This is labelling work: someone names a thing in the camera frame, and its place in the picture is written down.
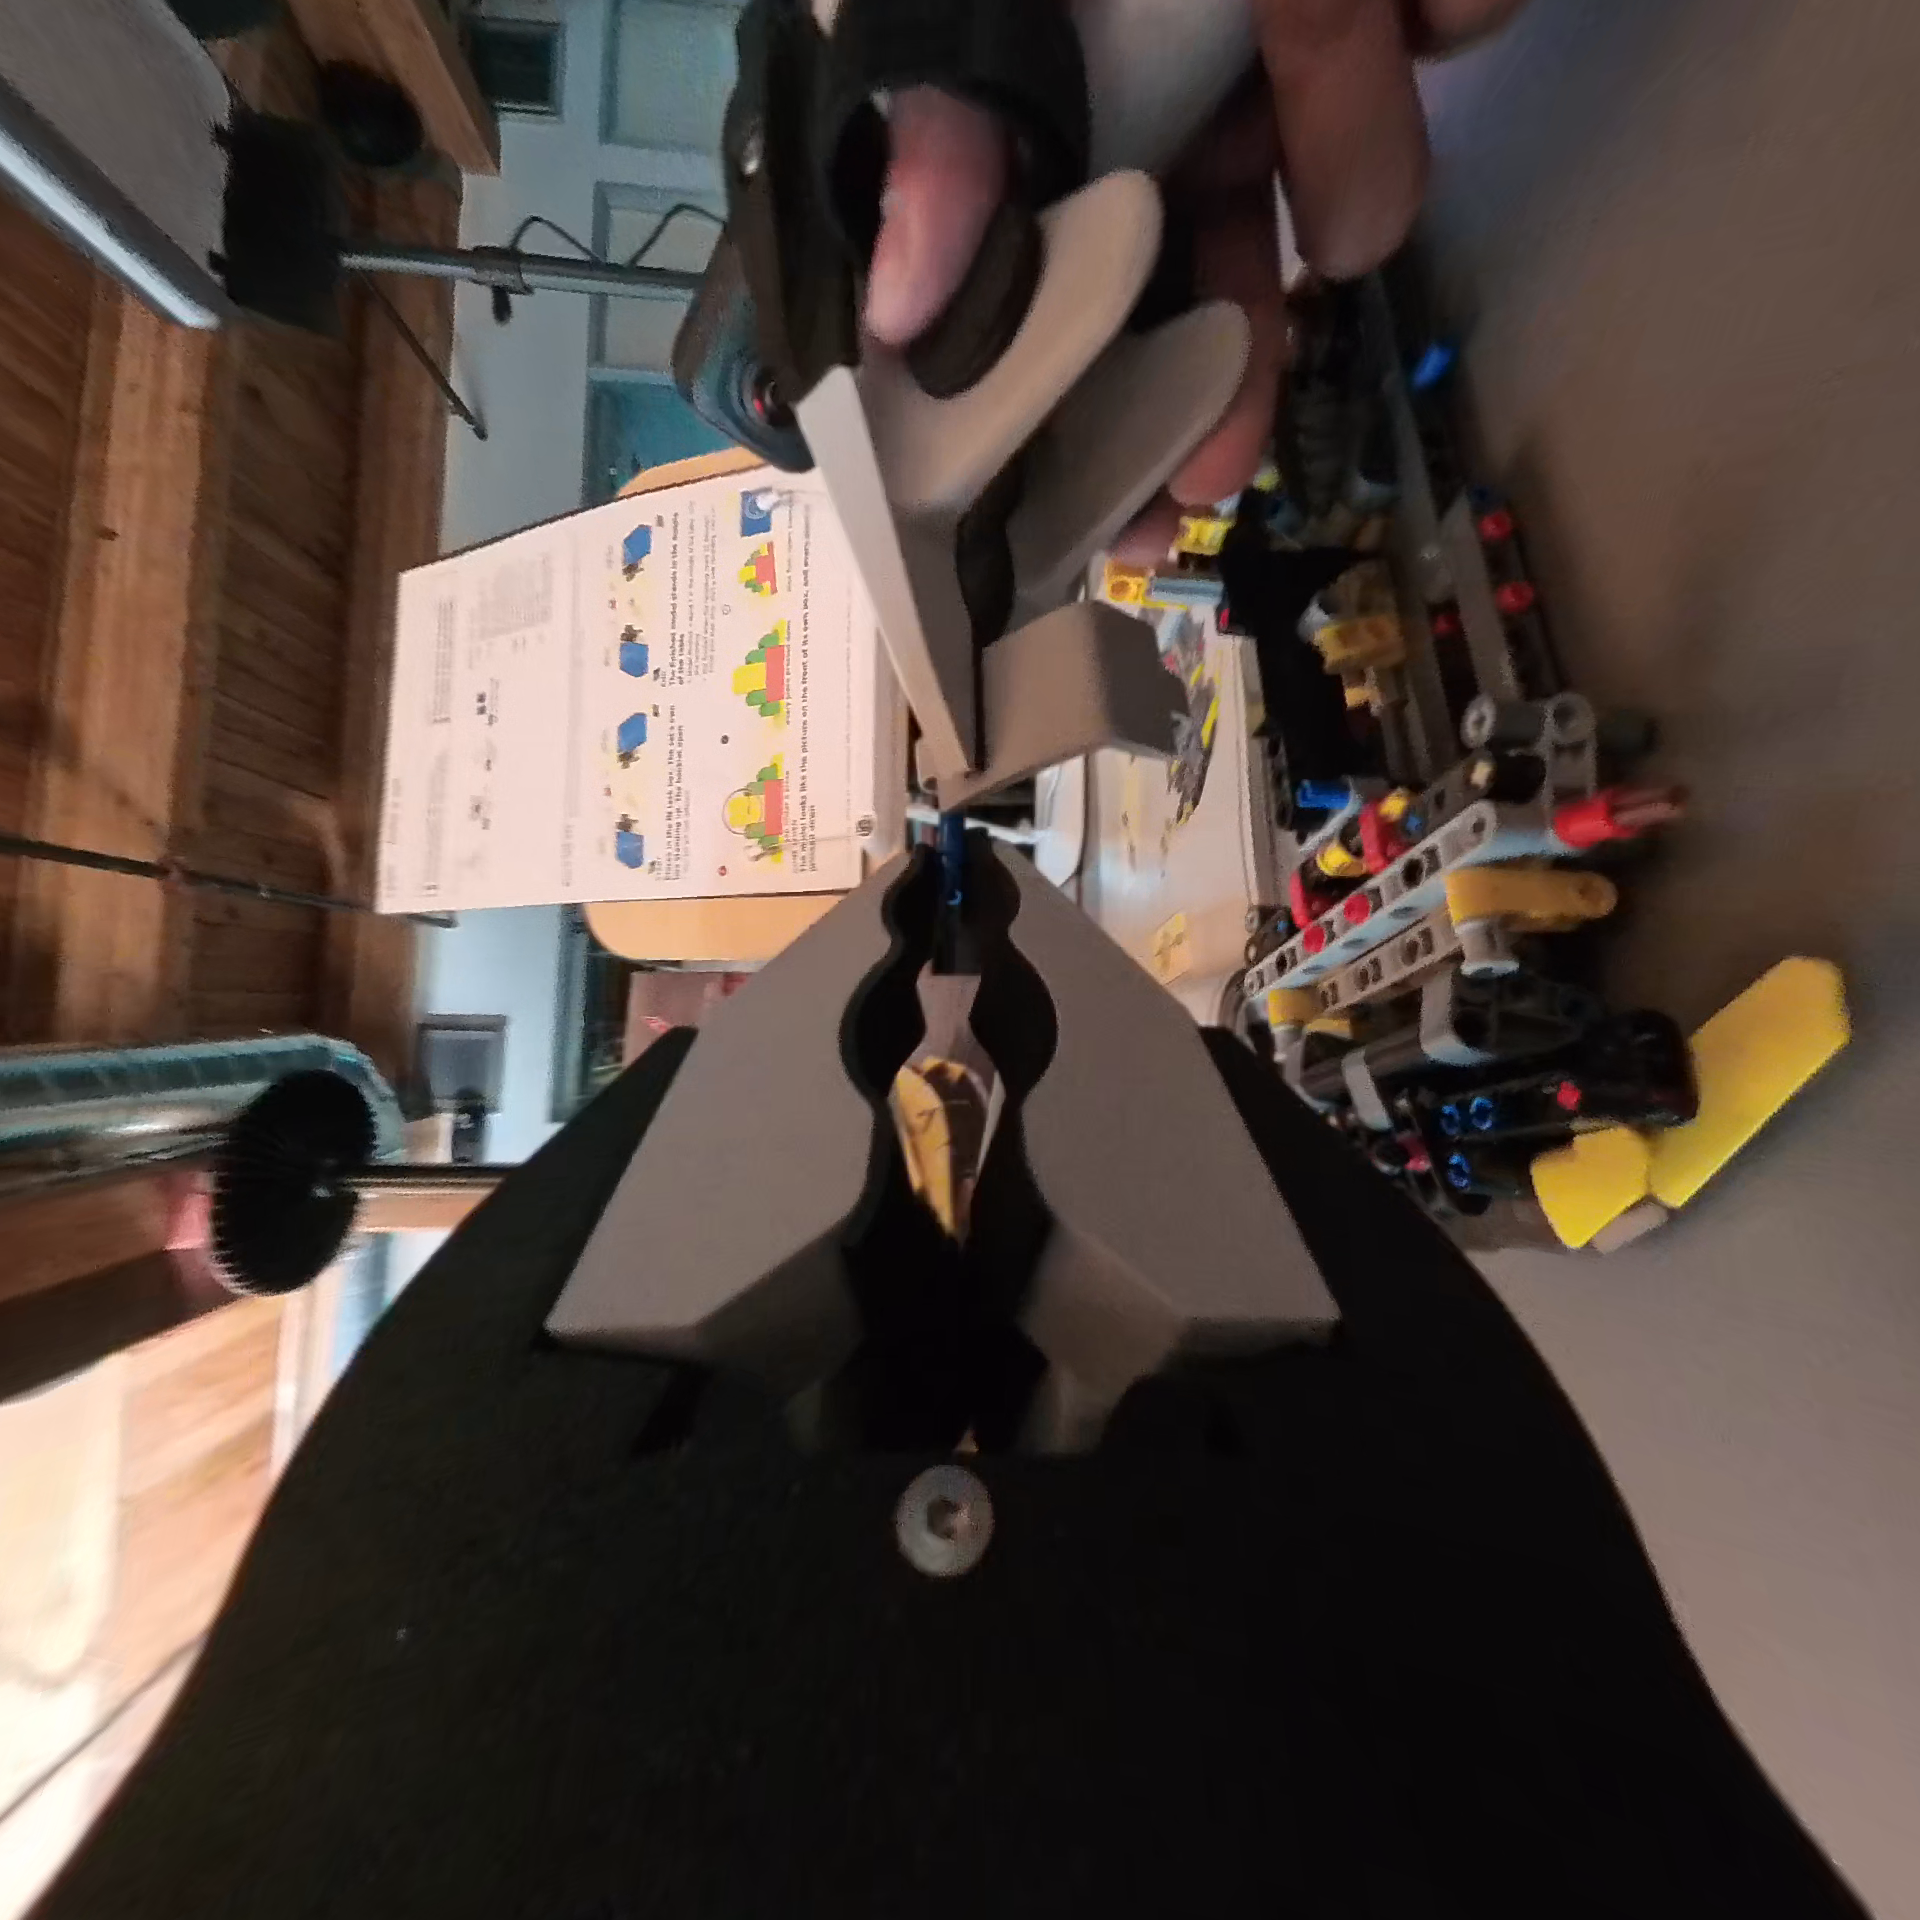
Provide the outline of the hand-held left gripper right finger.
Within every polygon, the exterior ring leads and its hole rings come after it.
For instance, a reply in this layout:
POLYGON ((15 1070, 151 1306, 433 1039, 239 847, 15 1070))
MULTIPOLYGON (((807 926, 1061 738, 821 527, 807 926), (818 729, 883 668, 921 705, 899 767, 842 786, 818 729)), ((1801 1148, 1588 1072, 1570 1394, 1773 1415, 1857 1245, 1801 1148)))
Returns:
POLYGON ((1313 1351, 1337 1302, 1210 1032, 1017 852, 971 854, 998 1114, 971 1280, 1037 1370, 1012 1433, 1090 1450, 1143 1381, 1313 1351))

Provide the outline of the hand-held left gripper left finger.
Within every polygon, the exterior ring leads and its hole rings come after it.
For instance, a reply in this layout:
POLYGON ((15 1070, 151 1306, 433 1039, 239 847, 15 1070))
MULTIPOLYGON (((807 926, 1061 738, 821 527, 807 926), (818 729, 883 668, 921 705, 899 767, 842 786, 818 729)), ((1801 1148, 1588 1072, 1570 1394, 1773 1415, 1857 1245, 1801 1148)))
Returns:
POLYGON ((948 1376, 948 1240, 892 1093, 943 873, 907 852, 709 1014, 547 1317, 556 1343, 878 1404, 948 1376))

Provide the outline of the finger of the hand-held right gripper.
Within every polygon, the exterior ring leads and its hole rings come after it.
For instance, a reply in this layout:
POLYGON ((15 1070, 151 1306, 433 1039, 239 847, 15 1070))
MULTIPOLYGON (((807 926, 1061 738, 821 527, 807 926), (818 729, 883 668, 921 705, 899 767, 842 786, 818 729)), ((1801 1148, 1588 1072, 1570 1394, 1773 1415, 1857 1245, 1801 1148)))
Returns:
POLYGON ((973 618, 955 534, 979 476, 953 463, 953 406, 905 365, 834 365, 799 399, 799 426, 847 536, 932 776, 980 764, 973 618))
POLYGON ((1017 781, 1093 751, 1175 760, 1185 681, 1156 629, 1083 598, 991 639, 979 657, 980 781, 1017 781))

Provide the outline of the lego instruction booklet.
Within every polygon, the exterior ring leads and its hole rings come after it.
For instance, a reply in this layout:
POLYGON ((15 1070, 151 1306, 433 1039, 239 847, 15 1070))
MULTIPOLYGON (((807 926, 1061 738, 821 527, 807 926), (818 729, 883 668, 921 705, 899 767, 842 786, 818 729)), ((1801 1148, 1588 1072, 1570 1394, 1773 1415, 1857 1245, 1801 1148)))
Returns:
POLYGON ((1247 639, 1212 614, 1156 614, 1162 657, 1186 694, 1175 758, 1087 760, 1090 918, 1199 1024, 1235 1024, 1247 944, 1283 900, 1283 850, 1247 639))

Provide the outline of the lego car chassis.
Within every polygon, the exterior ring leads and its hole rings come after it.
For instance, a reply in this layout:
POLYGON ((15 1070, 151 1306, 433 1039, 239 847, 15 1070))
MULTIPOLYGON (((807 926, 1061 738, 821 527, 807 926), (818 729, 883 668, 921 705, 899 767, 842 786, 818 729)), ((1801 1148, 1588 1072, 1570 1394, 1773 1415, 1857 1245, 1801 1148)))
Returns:
POLYGON ((1813 954, 1695 1021, 1607 992, 1687 800, 1641 776, 1652 720, 1563 668, 1428 289, 1412 254, 1308 288, 1254 481, 1087 583, 1258 660, 1285 884, 1219 1026, 1462 1247, 1602 1257, 1702 1198, 1854 1018, 1813 954))

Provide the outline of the lego set box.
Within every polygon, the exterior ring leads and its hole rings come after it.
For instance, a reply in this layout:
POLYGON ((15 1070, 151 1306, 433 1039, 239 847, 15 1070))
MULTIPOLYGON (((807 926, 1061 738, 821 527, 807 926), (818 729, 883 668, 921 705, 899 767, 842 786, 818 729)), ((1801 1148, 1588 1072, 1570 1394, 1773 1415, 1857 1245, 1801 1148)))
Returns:
POLYGON ((678 1338, 758 1286, 834 1294, 845 1245, 893 1202, 907 1236, 938 1231, 934 1260, 965 1239, 979 1159, 919 1060, 927 954, 892 944, 866 965, 817 929, 735 974, 745 999, 705 999, 705 1039, 663 1026, 647 1058, 661 1082, 628 1060, 614 1090, 661 1105, 574 1257, 565 1290, 580 1302, 561 1320, 678 1338))

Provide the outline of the person's right hand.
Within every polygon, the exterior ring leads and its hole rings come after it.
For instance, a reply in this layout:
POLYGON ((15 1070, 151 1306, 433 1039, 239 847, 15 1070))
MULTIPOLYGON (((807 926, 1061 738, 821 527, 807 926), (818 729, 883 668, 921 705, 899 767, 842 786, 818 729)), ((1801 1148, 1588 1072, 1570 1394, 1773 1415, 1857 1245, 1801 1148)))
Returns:
MULTIPOLYGON (((1281 265, 1285 197, 1310 272, 1350 280, 1409 237, 1428 178, 1421 61, 1489 39, 1517 2, 1250 4, 1265 76, 1242 78, 1172 166, 1163 197, 1191 233, 1191 280, 1250 328, 1238 390, 1210 438, 1115 536, 1113 553, 1162 559, 1188 511, 1243 490, 1265 458, 1291 361, 1281 265)), ((885 109, 889 150, 861 327, 893 350, 946 310, 1017 166, 994 112, 938 87, 885 109)))

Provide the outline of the printed instruction sheet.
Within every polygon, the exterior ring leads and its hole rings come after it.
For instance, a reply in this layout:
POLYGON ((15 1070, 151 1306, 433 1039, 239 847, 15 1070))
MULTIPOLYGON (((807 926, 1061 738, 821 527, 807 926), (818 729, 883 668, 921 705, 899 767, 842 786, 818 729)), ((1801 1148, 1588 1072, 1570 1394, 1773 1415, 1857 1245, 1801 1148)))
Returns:
POLYGON ((842 893, 905 786, 813 472, 702 470, 398 581, 380 912, 842 893))

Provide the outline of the black pole floor lamp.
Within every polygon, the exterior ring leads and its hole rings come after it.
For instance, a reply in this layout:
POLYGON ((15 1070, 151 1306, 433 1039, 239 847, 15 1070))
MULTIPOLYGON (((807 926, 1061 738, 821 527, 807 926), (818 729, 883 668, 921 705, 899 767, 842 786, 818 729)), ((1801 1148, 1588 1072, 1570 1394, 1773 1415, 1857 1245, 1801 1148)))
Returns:
POLYGON ((430 247, 346 233, 340 180, 325 135, 237 105, 215 133, 227 159, 222 241, 211 262, 229 298, 254 320, 323 337, 343 330, 349 276, 460 280, 505 296, 692 296, 705 272, 550 255, 516 247, 430 247))
POLYGON ((207 1169, 207 1265, 230 1290, 299 1290, 348 1245, 371 1200, 478 1204, 515 1162, 398 1159, 388 1093, 309 1068, 266 1086, 207 1169))

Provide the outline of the teal ceiling duct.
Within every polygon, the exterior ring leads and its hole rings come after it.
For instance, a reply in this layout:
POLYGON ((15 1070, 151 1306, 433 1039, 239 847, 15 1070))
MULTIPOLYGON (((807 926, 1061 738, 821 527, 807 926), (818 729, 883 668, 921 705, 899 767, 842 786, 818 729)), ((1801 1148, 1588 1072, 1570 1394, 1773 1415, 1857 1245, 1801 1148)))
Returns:
POLYGON ((268 1087, 299 1072, 343 1077, 371 1109, 374 1151, 398 1156, 396 1090, 343 1039, 290 1032, 146 1047, 5 1047, 5 1189, 188 1159, 268 1087))

